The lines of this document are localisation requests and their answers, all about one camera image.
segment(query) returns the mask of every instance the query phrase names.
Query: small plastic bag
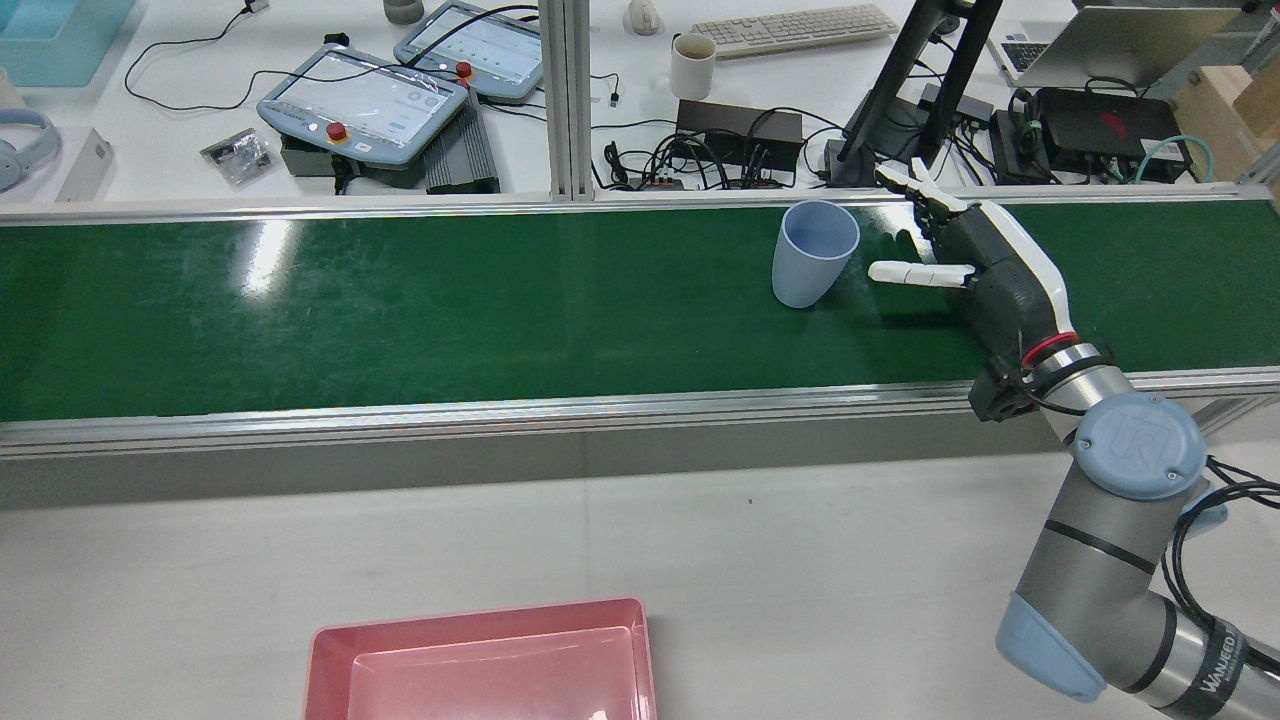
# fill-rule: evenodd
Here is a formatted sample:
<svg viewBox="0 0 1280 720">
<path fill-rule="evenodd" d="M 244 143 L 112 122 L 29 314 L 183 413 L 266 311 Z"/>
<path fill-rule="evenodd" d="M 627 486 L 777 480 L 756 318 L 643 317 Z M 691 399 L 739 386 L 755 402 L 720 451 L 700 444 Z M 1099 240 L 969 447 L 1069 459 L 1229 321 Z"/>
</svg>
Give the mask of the small plastic bag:
<svg viewBox="0 0 1280 720">
<path fill-rule="evenodd" d="M 243 129 L 221 142 L 215 142 L 201 150 L 200 154 L 212 160 L 233 187 L 244 184 L 271 169 L 271 154 L 266 141 L 259 137 L 253 128 Z"/>
</svg>

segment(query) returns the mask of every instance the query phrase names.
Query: robotic arm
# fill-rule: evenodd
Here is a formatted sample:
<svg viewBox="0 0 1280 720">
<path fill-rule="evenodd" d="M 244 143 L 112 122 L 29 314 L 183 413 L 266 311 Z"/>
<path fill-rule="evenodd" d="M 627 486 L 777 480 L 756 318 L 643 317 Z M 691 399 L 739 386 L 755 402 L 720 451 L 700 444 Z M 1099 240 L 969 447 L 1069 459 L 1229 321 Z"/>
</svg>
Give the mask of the robotic arm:
<svg viewBox="0 0 1280 720">
<path fill-rule="evenodd" d="M 1149 589 L 1175 524 L 1208 489 L 1194 420 L 1080 341 L 1061 274 L 1004 208 L 876 172 L 913 201 L 946 265 L 874 263 L 870 277 L 950 287 L 992 354 L 974 413 L 998 421 L 1038 406 L 1075 460 L 1005 611 L 1001 655 L 1084 702 L 1110 684 L 1170 717 L 1280 719 L 1280 676 L 1247 662 L 1265 646 L 1221 619 L 1202 629 Z"/>
</svg>

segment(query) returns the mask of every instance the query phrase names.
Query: cup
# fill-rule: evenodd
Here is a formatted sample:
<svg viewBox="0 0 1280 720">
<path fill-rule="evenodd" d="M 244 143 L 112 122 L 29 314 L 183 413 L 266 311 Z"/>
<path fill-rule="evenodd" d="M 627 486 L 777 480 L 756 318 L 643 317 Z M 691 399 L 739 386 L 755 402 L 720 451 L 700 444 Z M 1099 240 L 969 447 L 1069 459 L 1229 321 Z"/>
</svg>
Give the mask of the cup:
<svg viewBox="0 0 1280 720">
<path fill-rule="evenodd" d="M 845 269 L 861 231 L 847 210 L 826 200 L 805 200 L 782 214 L 773 247 L 773 295 L 787 307 L 809 307 Z"/>
<path fill-rule="evenodd" d="M 383 0 L 383 13 L 387 19 L 407 26 L 422 19 L 422 0 Z"/>
<path fill-rule="evenodd" d="M 685 32 L 671 41 L 671 92 L 681 100 L 701 100 L 712 91 L 716 41 Z"/>
</svg>

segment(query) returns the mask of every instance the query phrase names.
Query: blue plastic cup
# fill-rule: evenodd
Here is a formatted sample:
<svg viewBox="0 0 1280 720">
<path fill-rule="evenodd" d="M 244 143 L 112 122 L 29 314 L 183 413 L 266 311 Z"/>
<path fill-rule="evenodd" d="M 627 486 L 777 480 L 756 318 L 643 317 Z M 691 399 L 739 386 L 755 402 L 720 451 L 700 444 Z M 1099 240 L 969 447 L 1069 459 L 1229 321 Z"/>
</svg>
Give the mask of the blue plastic cup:
<svg viewBox="0 0 1280 720">
<path fill-rule="evenodd" d="M 773 249 L 773 295 L 787 307 L 809 307 L 845 269 L 861 232 L 847 210 L 826 200 L 797 202 L 782 215 Z"/>
</svg>

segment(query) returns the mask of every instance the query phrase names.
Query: blue storage bin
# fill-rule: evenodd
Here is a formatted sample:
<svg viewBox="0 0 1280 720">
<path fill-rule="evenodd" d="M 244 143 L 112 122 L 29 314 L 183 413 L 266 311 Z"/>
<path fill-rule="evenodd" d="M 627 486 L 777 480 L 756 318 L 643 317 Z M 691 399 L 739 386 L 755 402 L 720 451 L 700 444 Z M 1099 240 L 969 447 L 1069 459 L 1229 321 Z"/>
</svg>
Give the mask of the blue storage bin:
<svg viewBox="0 0 1280 720">
<path fill-rule="evenodd" d="M 88 85 L 133 0 L 0 0 L 0 67 L 17 86 Z"/>
</svg>

